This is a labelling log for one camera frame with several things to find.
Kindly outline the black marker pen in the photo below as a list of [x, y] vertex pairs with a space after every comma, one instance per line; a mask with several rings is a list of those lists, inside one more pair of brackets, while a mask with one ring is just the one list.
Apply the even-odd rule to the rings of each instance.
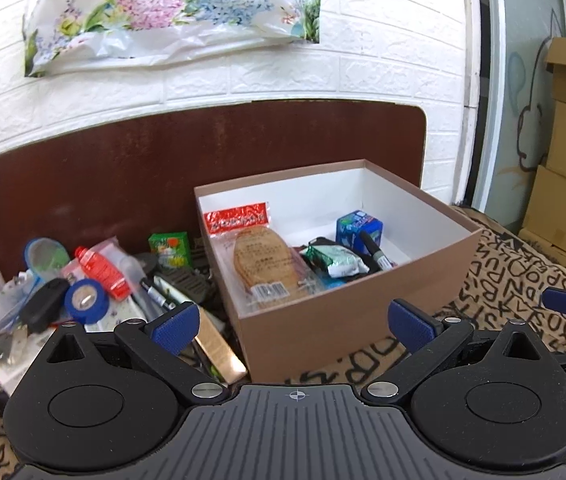
[[359, 237], [362, 240], [363, 245], [365, 246], [366, 250], [372, 256], [372, 259], [376, 262], [380, 270], [389, 271], [394, 268], [396, 265], [392, 262], [380, 249], [376, 241], [370, 234], [366, 231], [361, 231], [359, 233]]

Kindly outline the green white snack packet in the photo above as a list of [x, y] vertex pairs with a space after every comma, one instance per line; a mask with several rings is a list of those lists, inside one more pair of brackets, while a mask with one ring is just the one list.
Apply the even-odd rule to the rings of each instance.
[[364, 260], [351, 249], [323, 237], [312, 240], [302, 248], [300, 256], [313, 269], [321, 271], [333, 280], [354, 278], [370, 272]]

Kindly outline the blue tape roll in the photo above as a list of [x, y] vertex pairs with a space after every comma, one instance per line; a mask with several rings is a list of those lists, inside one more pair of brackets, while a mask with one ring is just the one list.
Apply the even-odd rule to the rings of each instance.
[[83, 325], [91, 325], [105, 317], [109, 297], [98, 281], [84, 278], [69, 287], [64, 305], [73, 320]]

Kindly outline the white barcode box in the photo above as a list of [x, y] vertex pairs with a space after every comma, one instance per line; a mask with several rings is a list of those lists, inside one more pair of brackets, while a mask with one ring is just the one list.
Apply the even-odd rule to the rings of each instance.
[[46, 330], [44, 333], [30, 335], [27, 341], [21, 345], [15, 361], [0, 363], [0, 386], [9, 396], [14, 393], [52, 333], [52, 330]]

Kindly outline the red tube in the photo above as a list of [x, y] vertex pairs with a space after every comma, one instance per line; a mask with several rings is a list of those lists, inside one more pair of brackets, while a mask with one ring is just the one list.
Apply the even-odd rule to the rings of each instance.
[[116, 301], [125, 300], [131, 295], [130, 286], [124, 275], [100, 252], [80, 246], [74, 250], [74, 255], [83, 273], [101, 284], [105, 292]]

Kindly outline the black car key fob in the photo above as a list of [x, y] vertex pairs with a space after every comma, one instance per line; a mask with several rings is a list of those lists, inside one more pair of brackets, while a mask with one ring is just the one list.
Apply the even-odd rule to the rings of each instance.
[[43, 333], [58, 318], [69, 287], [69, 282], [64, 278], [54, 278], [42, 285], [21, 308], [19, 322], [30, 333]]

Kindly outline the black pen with white label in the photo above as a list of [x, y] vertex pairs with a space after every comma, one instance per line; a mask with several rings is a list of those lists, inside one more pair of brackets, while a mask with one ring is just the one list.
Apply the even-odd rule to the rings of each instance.
[[176, 307], [171, 299], [151, 281], [149, 281], [148, 278], [142, 278], [140, 285], [144, 292], [146, 292], [147, 296], [149, 296], [150, 300], [152, 300], [158, 308], [161, 308], [161, 310], [171, 311]]

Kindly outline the gold rectangular box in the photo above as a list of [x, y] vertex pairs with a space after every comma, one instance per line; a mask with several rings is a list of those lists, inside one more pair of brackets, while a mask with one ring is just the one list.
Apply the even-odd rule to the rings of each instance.
[[228, 385], [240, 382], [248, 374], [245, 364], [217, 330], [208, 313], [203, 308], [198, 308], [198, 312], [199, 330], [195, 341], [210, 364], [211, 374]]

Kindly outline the blue rimmed plastic container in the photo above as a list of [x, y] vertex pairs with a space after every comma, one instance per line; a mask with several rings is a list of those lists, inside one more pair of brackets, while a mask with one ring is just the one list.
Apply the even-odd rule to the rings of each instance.
[[38, 237], [29, 240], [24, 257], [28, 269], [44, 282], [62, 275], [62, 269], [70, 263], [70, 255], [57, 240]]

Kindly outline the green candy packet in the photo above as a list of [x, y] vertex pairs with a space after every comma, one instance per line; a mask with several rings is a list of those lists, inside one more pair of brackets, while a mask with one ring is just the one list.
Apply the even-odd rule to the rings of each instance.
[[177, 269], [192, 265], [187, 232], [154, 233], [148, 239], [150, 251], [165, 268]]

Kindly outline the packaged bread red label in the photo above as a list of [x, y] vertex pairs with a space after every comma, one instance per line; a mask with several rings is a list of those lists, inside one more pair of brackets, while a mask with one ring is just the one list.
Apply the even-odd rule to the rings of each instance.
[[324, 290], [295, 248], [271, 228], [267, 203], [202, 215], [220, 279], [238, 315], [281, 307]]

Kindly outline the dark brown headboard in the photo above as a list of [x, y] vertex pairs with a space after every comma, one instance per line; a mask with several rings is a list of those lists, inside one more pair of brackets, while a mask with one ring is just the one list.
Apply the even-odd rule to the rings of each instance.
[[419, 184], [424, 110], [388, 102], [260, 101], [86, 128], [0, 154], [0, 275], [25, 266], [29, 240], [66, 248], [115, 237], [196, 235], [199, 185], [365, 159]]

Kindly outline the blue tissue pack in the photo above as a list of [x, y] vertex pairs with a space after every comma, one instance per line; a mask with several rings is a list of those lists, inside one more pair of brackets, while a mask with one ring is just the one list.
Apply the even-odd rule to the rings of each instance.
[[355, 252], [366, 252], [365, 244], [360, 237], [362, 232], [368, 233], [379, 246], [382, 241], [383, 222], [363, 210], [345, 214], [336, 221], [336, 242]]

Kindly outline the pinkish brown cardboard box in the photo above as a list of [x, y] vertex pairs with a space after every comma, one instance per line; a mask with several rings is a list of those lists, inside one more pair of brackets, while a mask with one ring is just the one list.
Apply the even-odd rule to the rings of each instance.
[[211, 183], [194, 194], [201, 217], [266, 204], [271, 229], [290, 247], [333, 237], [337, 219], [355, 210], [383, 223], [379, 247], [394, 269], [266, 308], [245, 304], [228, 241], [204, 237], [225, 310], [260, 384], [318, 370], [384, 339], [391, 300], [439, 311], [458, 296], [481, 237], [466, 214], [364, 159]]

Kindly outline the floral plastic bag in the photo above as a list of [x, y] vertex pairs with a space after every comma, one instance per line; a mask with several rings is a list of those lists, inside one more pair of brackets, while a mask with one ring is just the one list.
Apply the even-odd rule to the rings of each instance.
[[320, 40], [321, 0], [32, 0], [28, 77], [152, 67]]

